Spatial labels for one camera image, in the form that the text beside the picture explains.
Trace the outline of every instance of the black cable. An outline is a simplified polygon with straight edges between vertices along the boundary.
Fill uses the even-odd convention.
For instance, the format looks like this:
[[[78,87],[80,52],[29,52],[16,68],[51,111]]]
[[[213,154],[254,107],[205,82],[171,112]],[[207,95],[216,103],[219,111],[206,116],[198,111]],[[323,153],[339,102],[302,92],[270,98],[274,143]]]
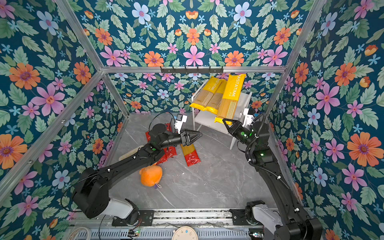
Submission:
[[[155,118],[157,118],[159,115],[161,115],[161,114],[163,114],[163,113],[169,113],[169,114],[171,114],[172,115],[172,119],[173,119],[173,123],[175,124],[175,116],[173,116],[173,114],[171,113],[171,112],[162,112],[162,113],[159,113],[158,115],[156,115],[153,119],[152,119],[152,121],[149,123],[149,127],[148,127],[148,132],[151,130],[151,124],[152,124],[152,122],[153,122],[153,120],[155,120]]]

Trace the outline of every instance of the pink flower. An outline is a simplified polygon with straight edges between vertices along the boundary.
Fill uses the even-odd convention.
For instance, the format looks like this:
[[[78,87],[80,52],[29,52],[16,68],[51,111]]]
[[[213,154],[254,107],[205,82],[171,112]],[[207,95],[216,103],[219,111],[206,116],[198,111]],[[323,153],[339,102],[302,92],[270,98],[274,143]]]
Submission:
[[[147,89],[148,85],[146,82],[139,81],[139,87],[145,90]]]
[[[267,54],[267,50],[264,50],[262,49],[260,52],[257,53],[258,56],[257,58],[261,58],[261,59],[264,59],[264,57],[266,57],[268,54]]]
[[[0,0],[0,17],[5,18],[8,15],[8,17],[15,19],[15,16],[11,13],[14,11],[14,7],[7,5],[7,0]]]
[[[325,84],[324,78],[321,77],[320,79],[317,79],[316,81],[317,81],[317,83],[314,85],[315,87],[317,87],[316,90],[317,90],[317,91],[318,91],[319,89],[322,90],[322,89],[323,89],[323,85]]]
[[[295,118],[297,118],[297,116],[299,115],[299,108],[298,107],[294,107],[293,109],[292,109],[292,115],[295,117]]]
[[[339,86],[333,87],[329,91],[329,84],[325,83],[323,87],[323,92],[318,92],[316,93],[316,98],[321,100],[320,102],[317,103],[316,109],[322,109],[324,107],[324,112],[326,115],[328,115],[331,111],[331,106],[339,106],[340,101],[337,98],[333,98],[338,92],[339,92]]]
[[[30,118],[34,119],[35,115],[40,115],[40,112],[37,111],[39,106],[34,106],[31,102],[28,103],[28,106],[24,105],[22,108],[25,110],[25,112],[23,112],[24,116],[29,115]]]
[[[25,175],[19,182],[19,184],[15,188],[15,194],[19,195],[25,187],[33,187],[33,181],[30,180],[31,178],[36,177],[37,172],[33,171]]]
[[[125,60],[127,59],[131,59],[131,53],[130,52],[127,52],[127,50],[120,50],[120,57],[124,57]]]
[[[319,146],[320,145],[320,142],[316,141],[316,140],[312,140],[312,143],[310,144],[311,147],[312,147],[312,152],[315,152],[316,154],[319,154],[319,151],[321,150],[321,147]]]
[[[246,82],[244,82],[244,85],[243,85],[243,88],[245,87],[245,89],[247,89],[247,88],[251,88],[252,87],[252,82],[251,82],[251,80],[249,80],[248,82],[246,81]]]
[[[106,51],[105,52],[101,52],[100,55],[104,58],[107,58],[107,65],[108,66],[112,66],[113,64],[115,64],[116,67],[120,67],[120,63],[126,63],[126,61],[122,58],[119,58],[120,57],[120,51],[119,50],[114,50],[113,53],[112,53],[112,50],[105,46],[104,47],[104,50]]]
[[[53,148],[53,144],[50,143],[48,146],[45,148],[44,152],[39,156],[39,162],[44,162],[45,157],[52,157],[52,152],[49,151]]]
[[[177,90],[184,89],[183,86],[184,84],[180,83],[180,80],[177,83],[175,83],[175,89]]]
[[[356,117],[356,113],[359,114],[359,115],[362,114],[362,111],[360,109],[363,107],[363,104],[362,103],[358,104],[357,100],[353,101],[353,105],[352,104],[348,104],[347,106],[348,106],[348,108],[350,108],[347,111],[347,113],[348,114],[352,114],[353,118]]]
[[[91,117],[93,117],[95,114],[94,114],[94,112],[95,112],[95,109],[92,109],[92,107],[87,107],[87,108],[85,108],[86,109],[86,113],[85,113],[85,115],[86,116],[88,116],[89,118],[91,118]]]
[[[179,49],[176,47],[176,44],[172,45],[171,43],[169,44],[169,47],[168,47],[168,50],[169,50],[169,53],[174,53],[176,54],[176,51],[178,51]]]
[[[94,96],[95,94],[93,93],[93,92],[90,92],[89,94],[88,94],[88,96],[85,98],[85,102],[87,103],[88,101],[91,101],[91,102],[93,102],[93,96]]]
[[[32,98],[31,102],[36,105],[43,105],[41,112],[43,116],[47,116],[51,113],[51,108],[54,113],[59,114],[64,109],[64,105],[59,102],[59,100],[63,100],[65,97],[64,93],[55,94],[55,86],[50,83],[48,84],[47,90],[48,93],[44,90],[44,88],[37,87],[37,92],[42,96]]]
[[[287,80],[285,80],[285,90],[288,90],[288,92],[291,90],[291,87],[293,87],[293,77],[288,77]]]
[[[143,78],[148,79],[150,82],[152,82],[152,79],[156,79],[155,73],[143,73]]]
[[[215,43],[215,45],[211,44],[211,48],[209,50],[212,51],[212,54],[214,54],[214,53],[218,53],[219,49],[220,47],[217,45],[217,43]]]
[[[354,198],[351,199],[351,194],[349,192],[347,192],[347,195],[342,193],[341,196],[344,198],[341,200],[341,203],[347,206],[348,211],[351,211],[351,209],[354,211],[358,210],[358,208],[355,206],[358,201]]]
[[[358,169],[355,172],[355,167],[352,164],[348,165],[348,169],[349,171],[345,168],[342,169],[342,172],[347,175],[347,177],[344,178],[344,183],[350,184],[352,182],[352,187],[355,191],[359,190],[359,184],[363,187],[367,186],[367,183],[360,178],[364,175],[364,170]]]
[[[104,87],[103,87],[103,84],[104,82],[102,80],[100,80],[98,83],[97,83],[97,86],[96,86],[96,90],[99,92],[100,90],[103,90]]]
[[[269,58],[265,58],[263,60],[263,63],[269,63],[268,66],[274,66],[275,63],[276,65],[281,65],[283,64],[283,61],[280,58],[285,57],[288,52],[281,52],[283,50],[283,45],[280,45],[276,48],[276,52],[273,51],[272,49],[268,50],[268,56]]]
[[[302,95],[303,95],[303,93],[301,93],[301,87],[299,87],[299,88],[295,87],[295,91],[292,93],[292,96],[294,96],[293,101],[300,102],[300,97]]]
[[[358,19],[359,17],[365,18],[365,15],[367,15],[367,11],[375,6],[372,0],[361,0],[360,3],[361,6],[356,7],[354,10],[354,12],[357,13],[355,15],[354,20]]]
[[[185,64],[187,66],[192,65],[192,63],[193,63],[193,66],[196,66],[196,64],[203,65],[203,61],[200,58],[204,57],[205,53],[197,52],[197,47],[195,45],[192,45],[190,50],[191,50],[191,53],[188,53],[188,52],[183,53],[184,57],[189,58]]]
[[[19,214],[18,216],[20,217],[25,213],[25,215],[29,216],[32,213],[32,209],[35,209],[39,206],[39,204],[35,203],[39,197],[34,197],[32,199],[32,196],[29,195],[26,197],[25,202],[19,203],[17,206],[19,207]]]
[[[64,155],[66,152],[70,152],[70,147],[72,146],[72,144],[69,144],[68,141],[66,141],[66,142],[61,142],[60,146],[61,147],[59,147],[58,150],[61,151],[61,154]]]
[[[332,145],[329,142],[325,143],[325,146],[328,149],[330,149],[325,154],[327,156],[332,155],[333,162],[337,162],[337,157],[339,157],[340,159],[344,159],[345,158],[344,154],[342,152],[340,152],[341,150],[344,149],[344,145],[343,144],[336,145],[336,139],[332,139],[331,143],[332,143]]]
[[[59,89],[60,89],[60,91],[63,91],[64,88],[67,86],[67,85],[65,85],[65,84],[63,83],[63,79],[62,79],[62,78],[61,78],[60,80],[59,80],[58,78],[55,78],[55,81],[52,82],[52,84],[56,86],[56,87],[55,87],[56,90],[59,90]]]
[[[167,82],[170,82],[171,79],[175,79],[175,76],[172,76],[172,73],[160,73],[160,76],[162,76],[161,80],[167,80]]]

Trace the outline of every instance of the floor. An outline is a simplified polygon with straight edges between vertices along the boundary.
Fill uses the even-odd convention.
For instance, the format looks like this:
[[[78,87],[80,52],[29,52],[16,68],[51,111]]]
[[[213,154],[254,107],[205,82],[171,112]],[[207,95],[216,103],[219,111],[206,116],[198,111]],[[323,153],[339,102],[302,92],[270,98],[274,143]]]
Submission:
[[[131,114],[128,126],[119,142],[114,159],[147,142],[145,132],[155,114]],[[170,121],[170,114],[157,117],[152,126]],[[183,128],[193,129],[192,114]],[[244,208],[253,200],[263,200],[276,207],[261,176],[249,167],[244,153],[236,145],[229,149],[232,137],[202,126],[203,136],[195,142],[200,163],[187,167],[180,146],[177,156],[160,164],[163,177],[161,189],[145,187],[138,172],[117,183],[110,195],[133,201],[139,208]]]

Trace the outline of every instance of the clock face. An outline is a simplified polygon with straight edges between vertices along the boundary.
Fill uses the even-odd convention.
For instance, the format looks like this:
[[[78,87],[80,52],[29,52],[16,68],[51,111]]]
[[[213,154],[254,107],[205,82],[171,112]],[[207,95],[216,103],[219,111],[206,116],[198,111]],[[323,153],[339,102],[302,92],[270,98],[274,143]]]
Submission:
[[[175,231],[172,240],[198,240],[195,230],[191,227],[184,226]]]

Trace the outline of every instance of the pasta package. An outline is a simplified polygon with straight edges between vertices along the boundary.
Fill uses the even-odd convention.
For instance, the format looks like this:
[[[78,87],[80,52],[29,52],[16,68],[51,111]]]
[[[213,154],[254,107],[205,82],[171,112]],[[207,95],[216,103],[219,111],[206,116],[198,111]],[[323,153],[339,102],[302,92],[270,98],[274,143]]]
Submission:
[[[211,77],[204,88],[198,93],[190,107],[204,111],[222,81],[222,79]]]
[[[211,100],[209,100],[209,103],[207,104],[207,106],[204,109],[205,111],[210,111],[213,114],[217,114],[218,107],[220,106],[221,99],[223,98],[223,94],[224,94],[224,90],[225,90],[226,85],[227,85],[227,81],[224,80],[220,84],[220,86],[218,87],[217,91],[215,92],[215,94],[213,95]]]
[[[229,75],[223,99],[221,100],[217,111],[215,122],[224,124],[223,118],[233,119],[246,76],[246,74]]]

